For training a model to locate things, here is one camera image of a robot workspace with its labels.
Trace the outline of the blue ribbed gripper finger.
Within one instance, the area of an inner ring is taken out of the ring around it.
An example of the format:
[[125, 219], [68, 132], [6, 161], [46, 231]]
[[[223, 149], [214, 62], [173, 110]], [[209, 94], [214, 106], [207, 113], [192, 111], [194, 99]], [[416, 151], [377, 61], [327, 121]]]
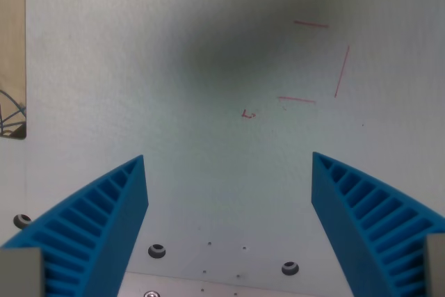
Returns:
[[426, 296], [423, 245], [444, 217], [394, 187], [312, 154], [311, 203], [354, 296]]
[[2, 249], [42, 251], [46, 296], [116, 296], [149, 202], [143, 156], [46, 211]]

